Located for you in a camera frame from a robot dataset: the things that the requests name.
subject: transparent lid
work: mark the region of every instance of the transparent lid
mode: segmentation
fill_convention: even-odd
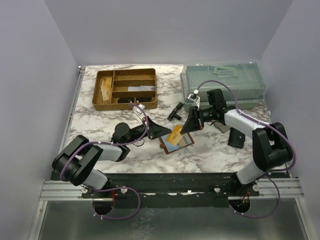
[[[181,73],[185,101],[191,102],[189,94],[207,80],[226,84],[240,101],[263,99],[269,87],[263,80],[257,61],[191,63],[185,64]],[[199,90],[201,102],[208,101],[206,92],[212,89],[221,89],[227,102],[234,100],[225,87],[216,82],[208,82]]]

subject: marble tabletop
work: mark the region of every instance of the marble tabletop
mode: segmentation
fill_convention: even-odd
[[[96,111],[92,105],[96,75],[101,70],[154,68],[157,80],[158,106],[147,109],[147,115],[157,124],[172,129],[183,126],[188,114],[183,108],[178,112],[181,120],[168,121],[173,108],[182,101],[180,73],[182,65],[99,65],[87,66],[76,102],[68,135],[70,142],[77,135],[91,141],[111,140],[115,126],[126,122],[131,128],[141,122],[131,110]],[[246,114],[270,122],[270,114],[264,102],[244,110]],[[244,148],[228,146],[229,132],[222,133],[214,126],[192,132],[194,144],[166,154],[158,139],[145,139],[143,146],[130,145],[131,152],[121,162],[98,161],[95,168],[104,173],[225,173],[240,170],[252,159],[252,141],[246,137]]]

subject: wooden tray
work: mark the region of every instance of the wooden tray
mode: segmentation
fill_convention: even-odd
[[[112,77],[111,99],[103,101],[101,83]],[[128,87],[155,86],[153,91],[128,91]],[[151,97],[151,102],[136,102],[136,98]],[[97,111],[131,110],[128,103],[118,103],[120,98],[134,98],[134,103],[146,109],[155,109],[157,100],[157,78],[154,68],[98,71],[94,86],[92,105]]]

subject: gray wall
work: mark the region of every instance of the gray wall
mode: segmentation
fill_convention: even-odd
[[[314,225],[320,226],[320,2],[295,0],[262,56],[271,119],[285,125]]]
[[[260,59],[292,0],[44,0],[79,65]]]
[[[0,239],[26,240],[78,68],[42,0],[0,1]]]

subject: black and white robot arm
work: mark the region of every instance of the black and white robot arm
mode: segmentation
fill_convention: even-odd
[[[190,108],[181,134],[202,130],[205,122],[218,121],[251,138],[253,159],[232,176],[236,189],[254,182],[266,172],[292,159],[293,153],[290,146],[277,133],[265,127],[271,126],[287,138],[285,128],[281,123],[248,119],[241,115],[235,106],[226,105],[220,89],[208,91],[207,96],[211,107],[200,109],[198,107],[199,97],[196,94],[190,95],[189,98],[194,99],[198,106]]]

